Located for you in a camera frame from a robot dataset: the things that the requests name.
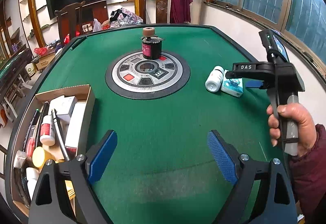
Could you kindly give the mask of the maroon sleeved forearm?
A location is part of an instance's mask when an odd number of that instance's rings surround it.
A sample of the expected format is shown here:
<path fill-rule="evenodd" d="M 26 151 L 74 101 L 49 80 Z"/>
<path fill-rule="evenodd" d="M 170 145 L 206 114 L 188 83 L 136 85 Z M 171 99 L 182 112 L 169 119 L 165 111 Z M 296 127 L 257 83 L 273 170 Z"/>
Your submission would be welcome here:
<path fill-rule="evenodd" d="M 289 163 L 294 193 L 306 223 L 325 223 L 325 127 L 317 124 L 316 132 L 313 148 Z"/>

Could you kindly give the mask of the person's right hand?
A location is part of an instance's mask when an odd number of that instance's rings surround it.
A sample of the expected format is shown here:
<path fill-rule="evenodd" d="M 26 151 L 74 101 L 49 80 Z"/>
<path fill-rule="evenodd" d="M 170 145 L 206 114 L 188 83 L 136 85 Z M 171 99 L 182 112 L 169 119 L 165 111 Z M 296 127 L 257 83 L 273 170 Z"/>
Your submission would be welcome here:
<path fill-rule="evenodd" d="M 308 110 L 299 103 L 291 103 L 287 105 L 280 105 L 277 108 L 280 116 L 292 119 L 298 124 L 298 157 L 307 154 L 314 146 L 317 140 L 317 132 L 313 118 Z M 273 114 L 272 106 L 269 105 L 266 110 L 268 118 L 268 126 L 270 128 L 270 137 L 272 146 L 277 145 L 277 140 L 281 137 L 281 130 L 279 129 L 279 121 Z"/>

